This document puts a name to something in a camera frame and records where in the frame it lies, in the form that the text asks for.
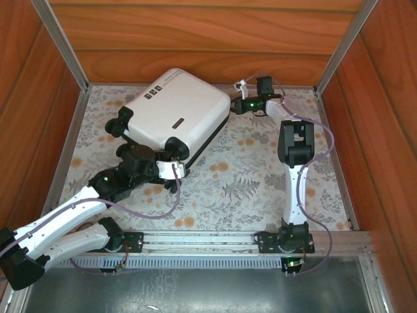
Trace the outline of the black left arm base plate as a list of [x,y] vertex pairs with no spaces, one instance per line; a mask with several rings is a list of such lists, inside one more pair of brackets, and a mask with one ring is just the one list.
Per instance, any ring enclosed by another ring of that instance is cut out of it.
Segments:
[[129,253],[142,253],[144,233],[138,231],[127,231],[124,233],[123,241],[127,244]]

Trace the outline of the aluminium table side rail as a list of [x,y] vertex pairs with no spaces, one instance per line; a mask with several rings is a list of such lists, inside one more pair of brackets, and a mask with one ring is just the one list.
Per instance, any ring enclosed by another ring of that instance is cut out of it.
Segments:
[[40,214],[41,217],[43,217],[44,215],[49,213],[54,207],[56,207],[61,198],[66,175],[70,167],[72,155],[74,153],[79,130],[81,128],[81,124],[83,121],[90,94],[91,86],[88,86],[88,88],[85,91],[81,90],[79,93],[78,101],[66,136],[65,144],[63,145],[61,156],[59,158],[46,201]]

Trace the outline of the aluminium lower frame bar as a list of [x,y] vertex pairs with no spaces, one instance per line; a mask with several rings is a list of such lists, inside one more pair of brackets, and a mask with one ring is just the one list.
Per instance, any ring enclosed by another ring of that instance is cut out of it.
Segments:
[[372,313],[394,313],[376,258],[366,254],[358,261]]
[[3,299],[0,304],[2,313],[22,313],[27,300],[27,294],[30,288],[15,291],[7,286]]

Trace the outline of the aluminium frame post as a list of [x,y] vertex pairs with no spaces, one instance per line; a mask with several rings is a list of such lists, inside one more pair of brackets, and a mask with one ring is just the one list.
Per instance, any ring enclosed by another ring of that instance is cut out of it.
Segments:
[[48,0],[31,0],[31,3],[39,15],[46,30],[56,45],[59,53],[63,57],[66,65],[71,71],[79,88],[83,91],[88,90],[89,80],[82,69],[74,49],[72,48],[59,20],[54,13]]
[[345,54],[349,51],[349,48],[351,47],[355,38],[358,36],[360,30],[364,26],[366,20],[368,19],[377,3],[378,0],[363,0],[358,12],[348,26],[346,33],[342,36],[334,53],[324,68],[323,74],[315,88],[317,96],[321,96],[323,94],[330,79],[335,74],[339,64],[345,57]]

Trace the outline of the floral patterned tablecloth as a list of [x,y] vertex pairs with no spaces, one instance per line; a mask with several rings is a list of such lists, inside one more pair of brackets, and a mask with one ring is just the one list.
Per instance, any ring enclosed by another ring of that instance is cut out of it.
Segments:
[[[61,201],[119,163],[115,152],[123,140],[109,135],[104,126],[141,90],[92,88]],[[279,128],[270,117],[231,114],[220,137],[182,181],[179,195],[161,185],[143,185],[122,204],[147,218],[118,209],[108,209],[104,216],[131,230],[276,231],[286,202],[284,167],[277,154]]]

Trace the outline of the aluminium mounting rail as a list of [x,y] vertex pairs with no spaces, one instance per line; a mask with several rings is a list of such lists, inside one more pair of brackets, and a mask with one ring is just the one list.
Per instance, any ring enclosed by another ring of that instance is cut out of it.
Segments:
[[[133,254],[260,254],[258,245],[253,240],[250,232],[246,231],[201,231],[192,233],[189,231],[145,231],[142,253]],[[365,231],[314,231],[311,233],[315,245],[313,254],[319,256],[358,256],[372,254],[373,246],[370,236]],[[100,248],[93,242],[92,235],[87,230],[78,231],[66,235],[50,246],[50,250],[58,251],[58,245],[70,246],[70,243],[78,244],[77,252],[71,253],[78,256],[90,253],[124,253],[128,249],[123,241],[113,248]]]

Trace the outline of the white hard-shell suitcase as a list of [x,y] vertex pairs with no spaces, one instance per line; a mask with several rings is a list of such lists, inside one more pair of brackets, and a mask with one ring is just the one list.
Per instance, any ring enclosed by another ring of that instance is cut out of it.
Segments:
[[227,93],[172,68],[125,104],[105,130],[115,138],[170,151],[190,169],[225,128],[230,106]]

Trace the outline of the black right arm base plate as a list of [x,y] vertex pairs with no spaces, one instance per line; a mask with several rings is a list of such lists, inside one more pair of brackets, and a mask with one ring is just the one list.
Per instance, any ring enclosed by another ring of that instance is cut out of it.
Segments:
[[253,236],[261,254],[277,253],[307,253],[315,252],[315,245],[312,234],[283,235],[260,231]]

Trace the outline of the grey metal sheet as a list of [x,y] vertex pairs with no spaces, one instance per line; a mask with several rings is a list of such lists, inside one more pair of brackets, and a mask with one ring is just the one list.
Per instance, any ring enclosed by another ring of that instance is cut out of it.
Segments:
[[354,258],[291,277],[273,269],[147,269],[113,277],[52,269],[22,313],[370,313]]

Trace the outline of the circuit board with green light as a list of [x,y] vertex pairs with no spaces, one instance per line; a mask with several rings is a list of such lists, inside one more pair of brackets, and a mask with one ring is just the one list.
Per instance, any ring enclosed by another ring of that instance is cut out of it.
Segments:
[[286,275],[296,275],[305,264],[304,258],[285,257],[281,258],[281,271]]

